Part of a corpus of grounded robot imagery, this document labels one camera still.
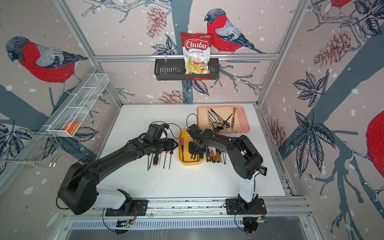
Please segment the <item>black yellow deli screwdriver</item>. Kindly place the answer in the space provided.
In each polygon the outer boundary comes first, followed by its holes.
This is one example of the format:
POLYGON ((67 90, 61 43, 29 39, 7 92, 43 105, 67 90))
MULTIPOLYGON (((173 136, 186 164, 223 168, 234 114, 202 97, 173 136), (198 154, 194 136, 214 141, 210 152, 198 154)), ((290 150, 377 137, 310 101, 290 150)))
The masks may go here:
POLYGON ((147 156, 148 156, 147 171, 149 171, 151 153, 148 153, 147 156))

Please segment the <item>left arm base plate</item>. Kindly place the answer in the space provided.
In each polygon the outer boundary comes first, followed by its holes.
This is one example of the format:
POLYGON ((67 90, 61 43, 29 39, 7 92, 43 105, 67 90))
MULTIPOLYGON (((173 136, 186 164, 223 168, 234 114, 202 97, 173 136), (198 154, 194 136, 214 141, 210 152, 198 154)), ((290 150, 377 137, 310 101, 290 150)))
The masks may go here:
POLYGON ((124 203, 119 209, 107 209, 107 217, 145 216, 148 208, 148 200, 130 200, 124 203))

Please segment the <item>yellow plastic storage box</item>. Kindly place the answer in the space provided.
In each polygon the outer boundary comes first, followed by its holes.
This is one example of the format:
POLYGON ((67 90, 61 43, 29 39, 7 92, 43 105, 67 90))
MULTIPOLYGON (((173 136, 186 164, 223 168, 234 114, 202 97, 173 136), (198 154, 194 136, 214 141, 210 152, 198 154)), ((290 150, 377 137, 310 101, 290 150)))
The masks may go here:
POLYGON ((178 157, 179 161, 185 165, 185 166, 193 166, 201 164, 204 160, 206 160, 205 154, 197 154, 195 157, 193 157, 192 154, 189 153, 189 147, 193 146, 193 139, 188 134, 187 129, 182 129, 181 132, 179 132, 179 139, 178 139, 178 157))

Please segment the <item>large black yellow-capped screwdriver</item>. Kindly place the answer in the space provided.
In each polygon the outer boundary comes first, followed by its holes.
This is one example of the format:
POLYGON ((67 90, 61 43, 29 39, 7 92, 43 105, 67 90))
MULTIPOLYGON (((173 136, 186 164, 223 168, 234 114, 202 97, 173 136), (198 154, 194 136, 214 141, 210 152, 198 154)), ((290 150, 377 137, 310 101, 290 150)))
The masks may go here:
POLYGON ((173 151, 170 151, 170 161, 169 161, 169 170, 171 169, 171 163, 172 163, 172 156, 173 156, 173 151))

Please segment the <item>Chuba cassava chips bag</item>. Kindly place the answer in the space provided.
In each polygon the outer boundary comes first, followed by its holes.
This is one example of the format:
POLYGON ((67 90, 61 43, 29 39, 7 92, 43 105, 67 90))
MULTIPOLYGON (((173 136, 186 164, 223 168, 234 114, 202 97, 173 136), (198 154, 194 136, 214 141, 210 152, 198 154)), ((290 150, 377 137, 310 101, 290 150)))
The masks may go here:
POLYGON ((212 36, 181 32, 186 74, 209 74, 212 36))

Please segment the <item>orange item in shelf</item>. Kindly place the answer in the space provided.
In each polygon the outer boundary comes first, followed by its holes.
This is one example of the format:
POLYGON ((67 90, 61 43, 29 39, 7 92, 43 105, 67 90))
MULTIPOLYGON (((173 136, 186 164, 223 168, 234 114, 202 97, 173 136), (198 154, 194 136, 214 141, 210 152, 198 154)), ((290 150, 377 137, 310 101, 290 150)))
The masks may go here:
POLYGON ((79 126, 80 123, 77 121, 68 122, 63 128, 63 131, 67 132, 69 135, 74 135, 79 126))

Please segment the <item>black orange-tipped screwdriver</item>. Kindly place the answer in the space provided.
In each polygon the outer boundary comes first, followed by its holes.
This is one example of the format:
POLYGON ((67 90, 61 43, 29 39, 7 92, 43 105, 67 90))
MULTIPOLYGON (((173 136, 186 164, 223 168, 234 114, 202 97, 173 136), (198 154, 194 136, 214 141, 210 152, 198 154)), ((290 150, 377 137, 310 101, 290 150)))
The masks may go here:
POLYGON ((153 166, 157 166, 159 163, 160 152, 156 152, 153 158, 153 166))

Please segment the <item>black spoon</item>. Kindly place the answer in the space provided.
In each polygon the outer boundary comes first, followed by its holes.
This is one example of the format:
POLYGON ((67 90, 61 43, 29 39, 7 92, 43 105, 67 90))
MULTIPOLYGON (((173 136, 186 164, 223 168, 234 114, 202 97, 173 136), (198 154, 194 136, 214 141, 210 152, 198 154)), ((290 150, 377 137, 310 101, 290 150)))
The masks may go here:
POLYGON ((209 122, 210 122, 211 126, 213 127, 213 131, 215 133, 219 133, 220 129, 218 126, 218 122, 216 121, 216 119, 214 118, 214 116, 212 115, 211 112, 208 112, 208 116, 209 116, 209 122))

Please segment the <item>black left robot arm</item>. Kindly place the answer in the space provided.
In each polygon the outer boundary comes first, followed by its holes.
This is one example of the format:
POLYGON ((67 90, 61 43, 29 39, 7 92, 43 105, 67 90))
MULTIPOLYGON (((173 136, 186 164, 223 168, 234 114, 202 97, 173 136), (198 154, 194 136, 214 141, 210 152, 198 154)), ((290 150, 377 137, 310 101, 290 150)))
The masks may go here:
POLYGON ((148 154, 173 151, 179 146, 174 139, 145 141, 143 138, 129 140, 122 148, 91 163, 79 162, 71 165, 57 194, 75 215, 81 215, 92 208, 119 209, 128 193, 108 191, 97 185, 114 171, 148 154))

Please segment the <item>slim orange black screwdriver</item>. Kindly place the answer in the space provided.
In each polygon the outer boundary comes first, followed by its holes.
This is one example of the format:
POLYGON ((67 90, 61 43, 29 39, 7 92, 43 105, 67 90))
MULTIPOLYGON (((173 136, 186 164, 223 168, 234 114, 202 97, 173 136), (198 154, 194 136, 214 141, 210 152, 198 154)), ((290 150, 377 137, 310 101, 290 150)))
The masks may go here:
POLYGON ((211 150, 211 162, 216 163, 216 157, 215 157, 215 153, 213 150, 211 150))

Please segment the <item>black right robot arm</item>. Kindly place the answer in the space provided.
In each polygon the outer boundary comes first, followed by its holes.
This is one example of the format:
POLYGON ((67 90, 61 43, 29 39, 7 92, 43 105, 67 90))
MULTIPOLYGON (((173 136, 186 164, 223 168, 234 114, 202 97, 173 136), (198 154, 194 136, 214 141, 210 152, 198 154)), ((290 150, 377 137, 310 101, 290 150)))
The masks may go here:
POLYGON ((196 124, 187 128, 187 133, 193 139, 196 153, 204 153, 206 148, 212 147, 228 154, 235 172, 242 178, 240 200, 249 204, 258 197, 257 175, 266 176, 268 168, 263 166, 263 157, 247 136, 229 137, 210 129, 200 130, 196 124))

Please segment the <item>pink handled screwdriver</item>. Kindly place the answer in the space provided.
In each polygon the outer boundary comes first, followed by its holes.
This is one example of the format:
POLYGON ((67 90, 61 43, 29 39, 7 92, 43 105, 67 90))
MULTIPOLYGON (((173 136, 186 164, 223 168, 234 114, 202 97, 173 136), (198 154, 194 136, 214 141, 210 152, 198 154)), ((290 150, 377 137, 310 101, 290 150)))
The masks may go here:
POLYGON ((182 162, 184 162, 184 138, 180 138, 180 148, 182 154, 182 162))

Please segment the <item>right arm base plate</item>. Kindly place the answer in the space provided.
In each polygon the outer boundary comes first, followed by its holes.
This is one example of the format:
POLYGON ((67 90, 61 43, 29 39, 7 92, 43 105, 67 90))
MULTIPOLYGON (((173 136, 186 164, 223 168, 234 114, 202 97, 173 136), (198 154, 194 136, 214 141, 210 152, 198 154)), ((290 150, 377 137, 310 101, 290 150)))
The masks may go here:
POLYGON ((246 203, 242 198, 226 199, 225 207, 228 215, 266 215, 264 199, 256 198, 246 203))

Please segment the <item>large orange black screwdriver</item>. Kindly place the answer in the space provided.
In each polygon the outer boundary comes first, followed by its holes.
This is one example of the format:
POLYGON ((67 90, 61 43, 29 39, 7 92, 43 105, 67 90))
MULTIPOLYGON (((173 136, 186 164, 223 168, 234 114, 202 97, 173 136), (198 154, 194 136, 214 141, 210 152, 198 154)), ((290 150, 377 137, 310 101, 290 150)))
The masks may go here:
POLYGON ((164 163, 163 163, 163 169, 165 169, 168 153, 169 153, 169 151, 165 151, 165 158, 164 158, 164 163))

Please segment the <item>purple handled knife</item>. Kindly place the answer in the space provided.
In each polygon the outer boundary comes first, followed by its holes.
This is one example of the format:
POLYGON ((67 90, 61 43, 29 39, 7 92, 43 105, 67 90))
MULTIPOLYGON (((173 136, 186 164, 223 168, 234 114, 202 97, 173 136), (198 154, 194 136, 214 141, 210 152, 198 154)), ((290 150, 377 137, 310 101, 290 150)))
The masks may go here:
POLYGON ((233 108, 233 114, 232 114, 232 121, 231 121, 231 130, 232 130, 232 131, 233 131, 234 128, 235 128, 236 111, 237 111, 237 108, 234 107, 234 108, 233 108))

